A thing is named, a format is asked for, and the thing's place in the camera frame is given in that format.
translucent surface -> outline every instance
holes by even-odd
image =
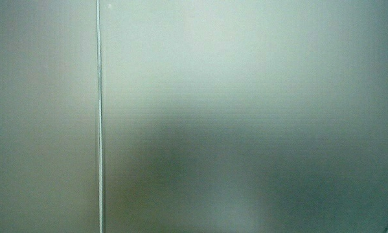
[[[388,1],[102,1],[107,232],[382,232]]]
[[[0,1],[0,232],[96,232],[96,4]]]

frosted glass panel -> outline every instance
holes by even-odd
[[[388,1],[102,1],[107,232],[382,232]]]
[[[96,232],[96,4],[0,1],[0,232]]]

frosted glass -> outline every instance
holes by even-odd
[[[107,232],[381,232],[388,1],[102,1]]]
[[[0,232],[96,232],[96,4],[0,1]]]

gray wall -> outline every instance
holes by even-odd
[[[0,1],[0,232],[97,229],[93,1]]]

glass partition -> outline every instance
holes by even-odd
[[[106,232],[381,232],[388,1],[102,1]]]
[[[0,232],[95,232],[96,4],[0,1]]]

